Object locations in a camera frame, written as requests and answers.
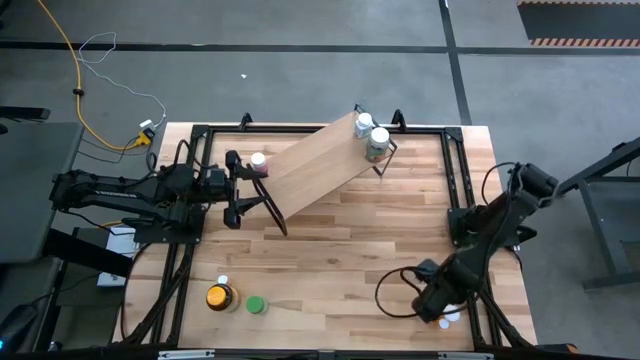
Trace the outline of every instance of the white cable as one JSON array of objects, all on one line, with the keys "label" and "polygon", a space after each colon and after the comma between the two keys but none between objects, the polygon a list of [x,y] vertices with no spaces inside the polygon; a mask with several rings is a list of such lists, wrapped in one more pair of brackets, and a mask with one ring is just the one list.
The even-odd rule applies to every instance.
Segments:
[{"label": "white cable", "polygon": [[[113,45],[111,46],[111,49],[107,50],[107,52],[102,56],[102,58],[100,58],[100,60],[98,61],[89,61],[89,60],[85,60],[84,56],[82,56],[82,49],[84,49],[84,47],[90,43],[93,39],[100,37],[100,36],[105,36],[105,35],[113,35]],[[109,31],[106,33],[101,33],[101,34],[97,34],[97,35],[93,35],[92,37],[89,38],[89,40],[85,41],[84,44],[82,44],[82,46],[80,46],[80,49],[78,49],[78,61],[80,61],[82,63],[82,65],[86,66],[87,69],[91,70],[91,72],[104,80],[107,80],[108,82],[110,82],[112,85],[126,89],[127,91],[129,91],[129,93],[131,93],[132,95],[136,95],[136,96],[142,96],[142,97],[146,97],[146,98],[152,98],[154,99],[158,105],[160,105],[160,107],[162,107],[162,118],[160,119],[160,121],[158,121],[157,124],[153,124],[156,128],[158,128],[160,125],[162,125],[162,123],[164,122],[164,119],[167,118],[167,108],[164,107],[164,105],[162,104],[162,102],[160,102],[160,100],[158,100],[157,97],[155,97],[154,95],[151,94],[143,94],[143,93],[139,93],[139,92],[135,92],[133,90],[131,90],[130,87],[126,86],[126,85],[122,85],[122,84],[118,84],[117,82],[111,80],[110,77],[106,76],[106,75],[100,75],[98,74],[97,71],[95,71],[91,65],[89,64],[100,64],[101,62],[103,62],[107,56],[109,56],[109,54],[111,53],[111,51],[113,51],[116,48],[116,37],[118,36],[118,34],[116,34],[113,31]]]}]

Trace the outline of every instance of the wooden board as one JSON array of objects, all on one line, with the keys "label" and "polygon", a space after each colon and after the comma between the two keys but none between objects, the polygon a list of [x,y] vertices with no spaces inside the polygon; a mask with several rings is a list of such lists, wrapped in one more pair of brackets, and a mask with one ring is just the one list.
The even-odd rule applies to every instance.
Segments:
[{"label": "wooden board", "polygon": [[[191,126],[167,124],[162,163],[173,160],[178,141],[189,137]],[[462,129],[474,194],[480,199],[482,178],[495,165],[489,131],[476,126]],[[304,137],[217,134],[213,159],[223,163],[224,153],[231,149],[244,158],[255,151],[273,155]],[[386,271],[426,258],[442,261],[453,251],[446,228],[449,199],[440,140],[429,135],[400,135],[394,140],[399,149],[383,179],[368,170],[322,197],[289,218],[288,237],[263,207],[247,214],[242,229],[230,230],[222,223],[226,204],[214,205],[196,248],[180,346],[471,350],[466,312],[450,329],[440,330],[417,318],[388,318],[373,302],[375,284]],[[451,150],[460,184],[455,148]],[[498,172],[490,175],[485,192],[488,199],[502,192]],[[166,251],[166,245],[150,246],[133,270],[126,294],[127,332],[157,297]],[[209,310],[205,292],[219,274],[229,275],[245,298],[264,296],[270,301],[269,311],[253,316],[244,308],[232,314]],[[490,279],[497,303],[522,335],[535,343],[522,275],[511,254],[499,251],[492,258]],[[383,305],[398,313],[410,311],[416,293],[397,277],[388,280],[380,293]],[[488,340],[482,305],[479,313]],[[171,314],[172,310],[167,312],[165,325]]]},{"label": "wooden board", "polygon": [[263,184],[285,219],[373,166],[366,139],[353,136],[357,118],[352,111],[269,159]]}]

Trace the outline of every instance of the black mat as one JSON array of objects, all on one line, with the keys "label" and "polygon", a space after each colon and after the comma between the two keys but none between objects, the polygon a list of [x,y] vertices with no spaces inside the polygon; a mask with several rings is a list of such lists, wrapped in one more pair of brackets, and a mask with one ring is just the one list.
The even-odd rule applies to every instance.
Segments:
[{"label": "black mat", "polygon": [[518,11],[534,46],[640,45],[640,4],[534,0]]}]

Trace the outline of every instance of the white bottle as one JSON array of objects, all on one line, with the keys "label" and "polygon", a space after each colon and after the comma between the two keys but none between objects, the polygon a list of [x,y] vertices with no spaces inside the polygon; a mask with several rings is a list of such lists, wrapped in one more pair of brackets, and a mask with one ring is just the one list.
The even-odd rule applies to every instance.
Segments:
[{"label": "white bottle", "polygon": [[389,148],[389,132],[385,128],[375,128],[367,142],[366,158],[370,162],[378,162],[385,158]]},{"label": "white bottle", "polygon": [[253,170],[260,171],[265,174],[268,172],[267,158],[263,153],[255,153],[251,155],[251,167]]},{"label": "white bottle", "polygon": [[362,113],[358,115],[356,119],[356,127],[354,130],[354,134],[358,139],[365,138],[369,136],[371,133],[371,129],[373,128],[373,118],[368,113]]},{"label": "white bottle", "polygon": [[[454,311],[456,310],[458,307],[457,306],[453,306],[453,305],[447,305],[444,308],[444,312],[449,312],[449,311]],[[447,319],[450,322],[456,322],[458,320],[460,320],[460,312],[454,312],[452,314],[447,314],[444,316],[445,319]]]}]

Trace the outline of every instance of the yellow cable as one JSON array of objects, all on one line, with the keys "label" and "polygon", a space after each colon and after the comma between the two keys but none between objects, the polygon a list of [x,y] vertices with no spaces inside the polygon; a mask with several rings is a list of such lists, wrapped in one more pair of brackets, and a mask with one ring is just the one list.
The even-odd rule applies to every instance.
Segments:
[{"label": "yellow cable", "polygon": [[116,226],[116,225],[121,225],[122,221],[110,221],[108,223],[104,223],[102,225],[100,225],[101,227],[112,227],[112,226]]},{"label": "yellow cable", "polygon": [[[47,9],[47,7],[44,5],[42,0],[38,0],[38,4],[40,4],[40,7],[42,7],[42,10],[44,10],[44,12],[47,13],[47,15],[49,16],[49,19],[51,19],[51,22],[53,22],[53,25],[55,25],[56,28],[58,28],[58,32],[60,33],[60,35],[62,35],[62,37],[64,38],[64,41],[67,43],[67,47],[69,47],[69,51],[71,51],[71,56],[73,56],[73,62],[76,64],[76,78],[77,78],[76,88],[78,90],[82,90],[82,77],[80,75],[80,64],[78,63],[76,52],[73,50],[73,46],[71,46],[71,42],[69,41],[67,34],[65,34],[64,30],[62,30],[62,28],[58,24],[58,21],[56,21],[56,19],[53,17],[49,9]],[[109,149],[117,150],[117,151],[126,151],[141,145],[138,141],[136,141],[133,145],[130,145],[127,147],[114,146],[106,142],[103,138],[101,138],[100,135],[98,135],[95,131],[93,131],[93,129],[87,124],[87,122],[84,121],[84,118],[82,117],[82,109],[80,108],[79,94],[76,94],[76,113],[78,114],[78,120],[80,120],[84,128],[87,129],[87,131],[89,131],[91,135],[93,135],[96,139],[98,139],[101,143],[104,144],[104,146],[108,147]]]}]

